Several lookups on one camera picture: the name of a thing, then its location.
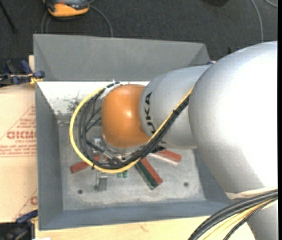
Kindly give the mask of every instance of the orange device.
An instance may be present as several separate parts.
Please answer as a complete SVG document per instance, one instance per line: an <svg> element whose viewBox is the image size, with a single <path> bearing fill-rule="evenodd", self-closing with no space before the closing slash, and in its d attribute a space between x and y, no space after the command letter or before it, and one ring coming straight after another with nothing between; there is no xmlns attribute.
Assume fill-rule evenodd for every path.
<svg viewBox="0 0 282 240"><path fill-rule="evenodd" d="M88 0L43 0L48 12L59 19L68 19L85 14Z"/></svg>

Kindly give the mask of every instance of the gray platform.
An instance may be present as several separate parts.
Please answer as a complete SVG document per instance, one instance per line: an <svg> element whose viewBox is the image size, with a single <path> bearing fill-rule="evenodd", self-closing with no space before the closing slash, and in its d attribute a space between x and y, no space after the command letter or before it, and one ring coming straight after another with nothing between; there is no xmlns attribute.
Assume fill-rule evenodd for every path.
<svg viewBox="0 0 282 240"><path fill-rule="evenodd" d="M73 61L75 65L73 68L77 69L71 71L73 75L64 76L65 72L69 71L66 70L67 65L59 61L58 66L55 66L56 55L49 52L44 53L49 50L46 46L51 49L53 45L59 45L58 41L54 42L55 39L62 40L63 38L63 36L35 36L35 51L38 52L35 54L36 70L44 70L42 66L45 64L47 71L51 73L50 76L47 75L51 81L39 82L36 88L38 209L41 230L204 216L230 203L197 150L172 150L182 155L182 160L178 165L148 156L149 162L163 179L163 183L154 190L149 189L135 168L128 170L127 178L118 178L116 174L109 174L107 189L100 192L94 190L96 170L85 169L72 174L69 167L81 161L73 151L68 136L73 106L91 91L105 86L107 79L104 76L111 75L113 71L109 71L109 68L107 70L102 68L103 61L100 62L99 74L96 74L98 80L89 79L91 75L83 73L82 69L78 68L78 61L73 60L72 54L63 51L64 57L67 58L64 58L63 61ZM78 41L82 38L68 36L67 39ZM86 42L89 44L93 38L88 37L87 39ZM108 39L112 45L113 38ZM107 46L105 38L98 40L103 46ZM138 45L137 40L129 39L120 39L121 44L115 45L121 46L122 42L135 42L134 45ZM167 53L164 53L160 42L155 41L154 43L154 46L160 47L159 51L156 50L157 54L166 56L168 51L178 50L177 45L172 47L173 43L163 42L163 47L166 46L167 49ZM192 54L192 59L186 62L190 63L187 66L192 66L195 61L208 60L208 56L203 55L205 53L202 51L205 49L204 45L187 43L184 46L187 47L188 55L193 52L193 49L201 53L201 55ZM116 72L118 74L116 80L124 80L127 77L125 72L133 65L132 61L134 59L140 61L138 55L144 56L137 49L129 50L129 53L129 56L122 55L121 59L117 58L126 67ZM178 52L171 52L170 56L172 54L179 58ZM97 69L98 63L93 60L98 60L100 57L105 58L106 56L99 55L89 58L89 63L95 65L89 71ZM155 63L152 63L151 59L145 59L145 61L147 68L141 72L148 71L152 77L168 72L173 69L172 67L184 67L183 61L179 61L179 66L175 63L172 67L167 66L166 68L155 68ZM82 78L84 76L85 78L82 81L72 82L77 80L77 75L80 74ZM140 72L131 78L133 79L129 79L130 81L141 81L143 84L149 80Z"/></svg>

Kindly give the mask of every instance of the yellow cable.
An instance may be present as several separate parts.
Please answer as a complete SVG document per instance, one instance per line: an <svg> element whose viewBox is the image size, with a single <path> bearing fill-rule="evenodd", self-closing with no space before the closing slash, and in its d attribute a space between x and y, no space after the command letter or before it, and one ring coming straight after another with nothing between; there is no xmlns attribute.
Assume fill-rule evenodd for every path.
<svg viewBox="0 0 282 240"><path fill-rule="evenodd" d="M74 122L75 122L75 118L77 116L77 114L79 113L80 109L83 107L83 105L89 100L91 99L94 95L96 95L97 93L99 93L101 90L103 90L103 88L100 88L98 90L96 90L95 92L91 93L90 95L88 95L85 99L83 99L80 104L76 107L71 121L70 121L70 127L69 127L69 136L70 136L70 141L71 144L73 146L74 151L76 152L76 154L83 160L85 161L88 165L90 166L94 166L94 168L96 168L97 170L104 172L104 173L110 173L110 174L115 174L115 173L122 173L124 171L126 171L127 169L131 168L132 166L134 166L139 159L137 159L136 161L122 167L119 169L105 169L105 168L101 168L97 165L94 165L94 163L92 161L90 161L88 158L85 157L84 154L82 154L82 152L79 150L79 148L77 147L75 140L74 140L74 136L73 136L73 126L74 126Z"/></svg>
<svg viewBox="0 0 282 240"><path fill-rule="evenodd" d="M257 204L243 212L240 212L239 214L235 214L233 215L232 217L226 219L225 221L222 221L222 224L219 225L216 229L214 229L214 226L212 229L210 229L209 231L207 231L205 234L208 233L207 236L205 236L203 238L203 240L215 240L217 239L216 237L219 237L220 234L224 234L224 232L226 230L228 230L230 227L233 227L235 226L237 223L239 223L240 221L242 221L243 219L245 219L248 215L250 215L252 212L254 212L255 210L257 210L258 208L262 207L263 205L266 205L265 207L263 207L262 209L265 209L271 205L273 205L275 202L272 202L272 199L271 200L267 200L267 201L264 201L260 204Z"/></svg>
<svg viewBox="0 0 282 240"><path fill-rule="evenodd" d="M174 109L176 109L179 104L181 104L192 92L193 87L187 92L187 94L181 99L181 101L175 106ZM122 173L128 169L130 169L131 167L133 167L137 162L140 161L140 158L137 159L136 161L133 161L129 164L127 164L126 166L122 167L122 168L118 168L118 169L105 169L105 168L101 168L97 165L95 165L91 160L89 160L84 154L82 154L82 152L80 151L80 149L77 147L75 140L74 140L74 136L73 136L73 127L74 127L74 122L76 119L77 114L79 113L80 109L83 107L83 105L89 100L91 99L94 95L96 95L97 93L99 93L101 90L103 90L103 88L100 88L98 90L96 90L95 92L91 93L90 95L88 95L87 97L85 97L80 104L76 107L71 121L70 121L70 127L69 127L69 136L70 136L70 141L71 144L73 146L74 151L76 152L76 154L83 160L85 161L88 165L90 166L94 166L94 168L96 168L97 170L104 172L104 173L110 173L110 174L116 174L116 173ZM147 144L150 142L151 139L153 139L158 131L163 127L163 125L165 124L165 122L172 116L173 111L166 117L166 119L163 121L163 123L160 125L160 127L155 131L155 133L151 136L151 138L148 140Z"/></svg>

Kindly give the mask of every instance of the clamp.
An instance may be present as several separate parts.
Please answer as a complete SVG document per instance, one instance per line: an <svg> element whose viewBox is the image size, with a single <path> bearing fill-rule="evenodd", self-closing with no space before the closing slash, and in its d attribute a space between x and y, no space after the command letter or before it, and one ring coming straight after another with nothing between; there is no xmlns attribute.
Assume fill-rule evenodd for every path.
<svg viewBox="0 0 282 240"><path fill-rule="evenodd" d="M22 60L20 65L23 71L22 75L16 75L13 74L13 72L16 72L17 70L14 68L11 61L9 60L5 63L3 74L0 74L0 88L25 83L34 84L37 81L43 80L45 77L44 71L33 72L25 60Z"/></svg>

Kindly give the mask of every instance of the cable bundle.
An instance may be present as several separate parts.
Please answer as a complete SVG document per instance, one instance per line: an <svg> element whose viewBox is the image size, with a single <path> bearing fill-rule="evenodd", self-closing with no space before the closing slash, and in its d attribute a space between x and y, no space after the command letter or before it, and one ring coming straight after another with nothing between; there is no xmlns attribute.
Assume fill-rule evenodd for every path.
<svg viewBox="0 0 282 240"><path fill-rule="evenodd" d="M175 121L177 116L183 111L187 106L189 101L189 96L192 92L191 88L183 99L176 105L176 107L170 112L167 118L162 122L160 127L156 132L151 136L148 142L141 147L140 149L131 152L129 154L118 154L107 148L106 146L99 147L90 141L86 136L87 132L99 121L101 118L92 120L92 118L100 111L101 108L95 109L95 103L98 99L101 99L106 91L109 91L111 88L120 85L119 82L112 83L105 88L101 88L96 92L87 96L75 109L69 127L69 136L70 141L73 146L73 149L77 155L85 161L88 165L96 168L99 171L104 173L121 173L127 169L134 166L138 161L146 157L150 152L153 152L158 148L159 142L162 140L163 136L170 128L172 123ZM74 140L73 127L78 114L80 113L80 118L78 121L78 142L80 148L78 148L76 141ZM90 150L96 151L98 155L104 155L107 158L107 162L100 161L95 159L96 155Z"/></svg>
<svg viewBox="0 0 282 240"><path fill-rule="evenodd" d="M212 240L220 234L226 234L223 240L228 240L253 214L267 208L276 200L277 189L225 207L205 220L189 240Z"/></svg>

